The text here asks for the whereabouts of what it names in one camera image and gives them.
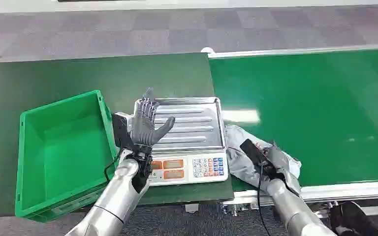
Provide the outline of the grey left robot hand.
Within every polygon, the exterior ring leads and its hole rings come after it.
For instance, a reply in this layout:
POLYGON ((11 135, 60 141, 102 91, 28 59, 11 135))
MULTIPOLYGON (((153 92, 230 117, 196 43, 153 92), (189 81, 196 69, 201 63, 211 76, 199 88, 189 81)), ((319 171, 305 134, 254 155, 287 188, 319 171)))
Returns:
POLYGON ((145 154, 152 153, 153 145, 157 144, 174 126, 175 117, 169 117, 159 128, 155 128, 155 116, 159 103, 154 97, 154 89, 149 87, 136 101, 131 121, 130 136, 137 149, 145 154))

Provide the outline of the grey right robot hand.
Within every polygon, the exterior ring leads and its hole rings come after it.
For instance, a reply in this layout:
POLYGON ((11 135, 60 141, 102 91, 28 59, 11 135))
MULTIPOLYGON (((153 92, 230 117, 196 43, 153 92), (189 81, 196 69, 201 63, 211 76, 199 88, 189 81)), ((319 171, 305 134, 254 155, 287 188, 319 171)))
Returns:
POLYGON ((285 182, 285 174, 283 171, 288 170, 289 163, 287 155, 277 146, 273 141, 269 147, 259 149, 261 153, 260 164, 262 167, 262 174, 265 174, 273 179, 281 179, 285 182))

